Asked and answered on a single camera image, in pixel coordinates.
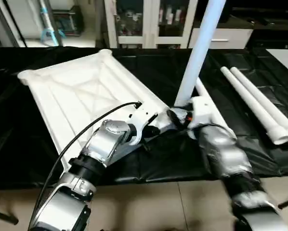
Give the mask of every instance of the floor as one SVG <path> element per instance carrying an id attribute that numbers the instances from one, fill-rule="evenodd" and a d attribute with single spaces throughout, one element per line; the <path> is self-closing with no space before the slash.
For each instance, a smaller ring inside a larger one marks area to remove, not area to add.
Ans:
<path id="1" fill-rule="evenodd" d="M 288 177 L 263 179 L 278 203 L 288 199 Z M 0 212 L 14 214 L 14 226 L 0 220 L 0 231 L 27 230 L 37 190 L 0 191 Z M 231 231 L 233 217 L 219 181 L 187 181 L 101 186 L 90 204 L 87 231 Z M 281 212 L 288 224 L 288 208 Z"/>
<path id="2" fill-rule="evenodd" d="M 27 47 L 52 47 L 54 46 L 53 41 L 50 37 L 44 42 L 40 39 L 25 39 Z M 21 40 L 18 40 L 20 47 L 25 47 Z M 62 38 L 63 46 L 65 47 L 96 47 L 96 38 L 92 30 L 85 30 L 80 36 L 67 36 Z"/>

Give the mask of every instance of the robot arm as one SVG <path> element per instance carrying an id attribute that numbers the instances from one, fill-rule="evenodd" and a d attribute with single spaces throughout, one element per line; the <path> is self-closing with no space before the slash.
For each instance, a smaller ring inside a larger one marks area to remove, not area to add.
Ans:
<path id="1" fill-rule="evenodd" d="M 209 124 L 209 100 L 199 96 L 191 102 L 191 111 L 171 109 L 168 114 L 188 128 Z M 195 131 L 189 130 L 188 135 L 198 139 L 207 169 L 223 182 L 231 199 L 232 213 L 237 218 L 235 230 L 288 231 L 277 207 L 255 176 L 246 153 L 237 146 L 232 131 L 217 126 L 202 126 Z"/>
<path id="2" fill-rule="evenodd" d="M 82 231 L 91 210 L 87 203 L 96 193 L 96 185 L 121 144 L 137 145 L 142 129 L 157 114 L 145 105 L 127 122 L 105 120 L 77 158 L 69 161 L 65 172 L 50 196 L 33 218 L 30 231 Z"/>

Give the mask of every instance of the white drawer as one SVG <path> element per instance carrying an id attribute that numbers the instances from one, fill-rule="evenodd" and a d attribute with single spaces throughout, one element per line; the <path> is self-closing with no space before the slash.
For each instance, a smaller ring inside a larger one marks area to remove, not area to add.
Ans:
<path id="1" fill-rule="evenodd" d="M 193 48 L 199 35 L 199 28 L 193 28 L 189 42 L 189 48 Z M 252 29 L 221 29 L 217 28 L 210 49 L 244 49 L 251 34 Z"/>

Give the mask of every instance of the black plastic sheet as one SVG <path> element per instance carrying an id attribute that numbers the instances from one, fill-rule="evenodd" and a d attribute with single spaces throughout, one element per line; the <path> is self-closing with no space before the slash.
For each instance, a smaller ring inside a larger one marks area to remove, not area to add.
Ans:
<path id="1" fill-rule="evenodd" d="M 17 74 L 98 52 L 91 48 L 0 49 L 0 188 L 39 187 L 57 152 L 27 86 Z M 113 56 L 162 101 L 174 103 L 191 50 L 113 50 Z M 219 71 L 240 69 L 287 117 L 288 70 L 265 50 L 210 50 L 200 78 L 239 146 L 261 177 L 288 175 L 288 144 L 275 146 Z M 187 136 L 169 131 L 110 166 L 101 184 L 213 180 L 201 151 Z M 62 171 L 59 166 L 53 181 Z"/>

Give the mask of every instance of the white pvc pipe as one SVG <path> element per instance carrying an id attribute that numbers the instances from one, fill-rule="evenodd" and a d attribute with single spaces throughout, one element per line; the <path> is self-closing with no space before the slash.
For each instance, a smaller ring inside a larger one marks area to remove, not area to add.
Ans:
<path id="1" fill-rule="evenodd" d="M 288 118 L 282 112 L 280 112 L 280 110 L 236 67 L 232 67 L 231 72 L 255 97 L 255 99 L 262 105 L 262 107 L 271 115 L 271 117 L 288 131 Z"/>
<path id="2" fill-rule="evenodd" d="M 187 68 L 175 100 L 175 106 L 185 105 L 191 98 L 196 79 L 206 57 L 212 36 L 220 19 L 226 0 L 209 0 L 196 43 L 192 49 Z"/>
<path id="3" fill-rule="evenodd" d="M 288 142 L 288 132 L 271 117 L 271 115 L 261 106 L 252 94 L 237 80 L 237 78 L 225 66 L 221 71 L 227 80 L 232 84 L 240 97 L 253 111 L 258 120 L 267 131 L 267 135 L 275 145 Z"/>
<path id="4" fill-rule="evenodd" d="M 196 90 L 197 90 L 197 92 L 198 92 L 198 94 L 200 96 L 205 96 L 206 98 L 211 100 L 210 109 L 211 109 L 211 120 L 212 120 L 212 122 L 215 123 L 215 124 L 219 124 L 219 125 L 225 127 L 229 132 L 232 133 L 233 137 L 236 138 L 236 135 L 235 135 L 234 131 L 228 127 L 226 121 L 222 117 L 221 113 L 219 112 L 217 106 L 213 102 L 212 98 L 210 97 L 208 91 L 204 87 L 204 85 L 203 85 L 203 83 L 202 83 L 200 78 L 197 78 L 197 80 L 196 80 Z"/>

